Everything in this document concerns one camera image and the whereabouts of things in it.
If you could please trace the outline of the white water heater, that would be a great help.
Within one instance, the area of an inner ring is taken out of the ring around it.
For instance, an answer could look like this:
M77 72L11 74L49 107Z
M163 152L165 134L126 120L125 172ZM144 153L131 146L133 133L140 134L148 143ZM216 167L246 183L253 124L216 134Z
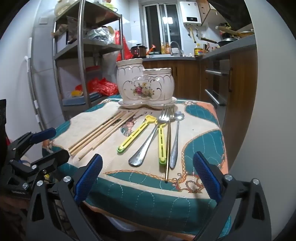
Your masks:
M199 7L196 2L181 1L179 4L184 24L195 24L199 26L202 24Z

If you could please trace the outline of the wooden chopstick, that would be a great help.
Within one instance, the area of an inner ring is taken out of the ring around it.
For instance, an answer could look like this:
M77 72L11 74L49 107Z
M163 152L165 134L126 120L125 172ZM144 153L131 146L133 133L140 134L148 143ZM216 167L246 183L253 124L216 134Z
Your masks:
M110 123L108 123L106 125L106 127L102 128L101 130L99 130L95 135L93 135L91 138L89 138L86 142L84 142L83 144L79 145L76 149L74 149L73 151L69 151L69 153L72 156L75 156L79 151L81 151L86 145L88 145L89 143L91 143L95 138L97 138L100 134L102 134L103 132L105 132L112 124L114 124L117 120L119 120L121 117L123 117L125 114L127 113L127 111L125 111L125 113L120 114L119 117L116 117L115 120L112 120Z
M78 159L79 161L84 158L89 152L95 150L99 145L101 145L103 142L105 142L114 132L116 132L130 117L138 113L139 110L135 110L132 112L129 112L126 114L126 117L124 117L117 125L115 125L108 133L106 133L102 138L99 139L94 145L92 145L90 148L88 148L83 154L81 154Z
M87 153L103 143L114 131L116 131L135 113L135 111L119 111L69 147L70 155L75 156L88 146L88 149L79 157L79 159L82 159Z
M93 135L95 135L99 130L101 130L102 128L106 127L106 125L108 123L110 123L111 121L115 120L116 117L119 117L120 114L125 113L125 111L120 110L117 111L113 116L111 116L109 119L107 119L105 122L101 123L99 126L97 126L95 129L93 129L91 132L89 132L88 134L86 134L83 138L81 138L79 141L75 142L73 145L71 145L69 147L69 151L73 151L74 149L76 149L79 145L83 144L84 142L86 142L89 138L91 138Z

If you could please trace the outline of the yellow oil bottle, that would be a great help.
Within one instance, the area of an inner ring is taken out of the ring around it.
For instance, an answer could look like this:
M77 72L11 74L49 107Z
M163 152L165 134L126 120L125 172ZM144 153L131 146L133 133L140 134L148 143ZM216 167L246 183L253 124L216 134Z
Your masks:
M200 56L203 54L203 48L200 46L199 43L196 44L196 47L194 48L194 56Z

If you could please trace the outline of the silver flower spoon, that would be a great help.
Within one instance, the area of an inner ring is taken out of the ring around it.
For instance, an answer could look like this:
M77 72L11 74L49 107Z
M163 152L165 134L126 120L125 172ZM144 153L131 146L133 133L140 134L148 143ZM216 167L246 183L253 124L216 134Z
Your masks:
M184 114L181 113L180 111L177 111L174 114L174 119L177 122L177 127L176 127L176 135L173 143L173 147L171 150L171 156L170 156L170 168L174 169L176 166L177 158L178 158L178 140L179 140L179 127L180 127L180 121L184 119Z

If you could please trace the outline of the floral ceramic utensil holder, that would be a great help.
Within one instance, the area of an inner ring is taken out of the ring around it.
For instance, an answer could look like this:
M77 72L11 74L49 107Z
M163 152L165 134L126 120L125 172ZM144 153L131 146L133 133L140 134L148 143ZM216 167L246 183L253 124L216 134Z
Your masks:
M174 105L175 81L171 68L146 69L140 58L116 63L116 80L124 108L137 109L142 106L161 109Z

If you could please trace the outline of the gold slim fork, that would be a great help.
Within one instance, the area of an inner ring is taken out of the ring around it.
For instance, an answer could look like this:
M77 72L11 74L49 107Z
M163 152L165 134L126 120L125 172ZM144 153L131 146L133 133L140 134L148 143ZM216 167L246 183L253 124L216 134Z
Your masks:
M168 109L168 118L169 121L167 123L167 136L166 136L166 172L165 172L165 183L168 183L169 178L169 165L170 165L170 155L171 155L171 120L174 115L174 107L170 106Z

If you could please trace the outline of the built-in oven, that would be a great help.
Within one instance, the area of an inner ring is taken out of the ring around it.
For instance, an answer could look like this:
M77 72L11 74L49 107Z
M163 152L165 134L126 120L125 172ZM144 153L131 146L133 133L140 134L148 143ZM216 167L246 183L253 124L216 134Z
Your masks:
M210 60L205 68L208 86L204 92L209 102L214 106L220 126L223 126L229 93L230 60Z

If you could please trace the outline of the patterned teal table cloth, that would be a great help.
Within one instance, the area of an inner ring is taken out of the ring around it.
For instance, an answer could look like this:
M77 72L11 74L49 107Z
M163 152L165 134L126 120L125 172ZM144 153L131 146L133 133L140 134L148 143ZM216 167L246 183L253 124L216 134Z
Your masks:
M159 239L192 240L210 218L215 201L208 196L193 167L193 156L201 152L209 163L228 172L224 137L212 104L179 99L175 109L183 120L171 124L171 137L178 140L178 159L169 172L159 163L155 138L139 167L129 158L140 148L154 126L149 125L128 149L119 154L118 146L143 122L147 115L159 116L158 110L141 108L96 149L88 145L59 168L62 176L71 176L100 154L103 168L93 185L86 204L106 215L121 230L154 232Z

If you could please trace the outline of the clear plastic bag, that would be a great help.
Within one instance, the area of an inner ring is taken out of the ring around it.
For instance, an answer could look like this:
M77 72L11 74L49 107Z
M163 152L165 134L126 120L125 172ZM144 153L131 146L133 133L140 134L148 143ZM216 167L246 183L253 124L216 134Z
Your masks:
M92 29L86 34L85 38L90 40L98 40L107 45L114 42L114 34L111 33L107 27Z

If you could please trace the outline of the large silver fork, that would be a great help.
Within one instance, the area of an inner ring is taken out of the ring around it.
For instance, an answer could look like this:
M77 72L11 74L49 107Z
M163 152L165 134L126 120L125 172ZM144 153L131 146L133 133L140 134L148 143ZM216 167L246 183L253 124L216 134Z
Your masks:
M157 123L155 124L155 127L153 128L152 132L149 134L145 142L140 146L140 148L136 151L136 153L128 160L128 163L133 167L139 167L142 165L145 156L147 154L147 151L149 149L150 144L152 143L152 140L154 138L154 135L156 131L158 130L158 127L162 124L166 124L169 121L169 106L165 105L163 106L163 109L161 111L160 116L157 119Z

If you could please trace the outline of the window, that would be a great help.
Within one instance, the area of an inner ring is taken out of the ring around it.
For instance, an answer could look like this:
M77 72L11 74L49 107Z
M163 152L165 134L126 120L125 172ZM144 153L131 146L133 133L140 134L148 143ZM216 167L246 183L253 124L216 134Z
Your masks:
M141 10L144 19L145 45L151 54L170 54L171 41L176 41L182 48L176 2L144 4Z

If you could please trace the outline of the white refrigerator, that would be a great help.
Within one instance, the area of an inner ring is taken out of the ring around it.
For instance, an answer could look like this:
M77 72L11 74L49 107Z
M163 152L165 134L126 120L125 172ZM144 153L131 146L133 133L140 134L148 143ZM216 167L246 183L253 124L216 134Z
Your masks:
M6 133L12 141L40 131L25 60L30 38L32 79L43 121L48 128L64 122L53 70L55 5L56 1L28 1L1 37L1 98L6 99Z

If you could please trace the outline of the black wok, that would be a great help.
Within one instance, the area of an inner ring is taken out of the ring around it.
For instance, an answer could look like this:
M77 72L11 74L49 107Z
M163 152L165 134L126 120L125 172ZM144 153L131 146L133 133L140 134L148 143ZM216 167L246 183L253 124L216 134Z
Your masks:
M236 38L226 38L226 39L223 39L223 40L221 40L219 42L214 41L214 40L211 40L211 39L203 38L203 37L201 37L200 39L202 41L206 41L206 42L209 42L209 43L218 44L220 47L225 46L225 45L227 45L229 43L232 43L232 42L237 41Z

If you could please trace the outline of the metal shelf rack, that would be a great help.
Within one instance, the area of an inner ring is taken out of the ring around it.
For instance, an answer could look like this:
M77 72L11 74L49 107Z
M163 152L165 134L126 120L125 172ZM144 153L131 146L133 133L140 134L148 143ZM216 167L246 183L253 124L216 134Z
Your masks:
M63 116L67 116L69 112L82 112L92 108L96 104L102 102L105 97L90 98L90 91L87 89L85 58L93 58L93 63L98 64L101 58L108 53L120 51L123 53L123 16L112 9L94 1L76 1L71 4L63 13L55 18L54 30L57 30L62 24L66 23L67 17L77 19L75 26L77 27L76 40L71 41L62 50L57 50L58 38L53 37L53 70L55 85L57 89L59 103ZM84 27L103 27L107 24L118 21L119 26L119 44L111 43L109 45L100 43L98 40L87 39ZM63 94L62 78L59 69L62 67L63 60L73 60L77 62L76 71L79 74L79 80L82 84L83 99L81 104L67 105L67 97Z

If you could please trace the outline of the yellow tulip plastic utensil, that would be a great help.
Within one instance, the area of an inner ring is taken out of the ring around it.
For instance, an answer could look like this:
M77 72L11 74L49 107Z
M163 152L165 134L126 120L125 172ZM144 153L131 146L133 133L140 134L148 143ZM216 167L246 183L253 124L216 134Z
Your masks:
M156 119L157 118L152 115L146 115L144 122L119 145L117 152L119 154L123 153L149 124L156 123Z
M165 165L167 163L167 155L166 155L166 141L165 141L165 133L164 127L166 124L161 124L158 127L158 151L159 151L159 164Z

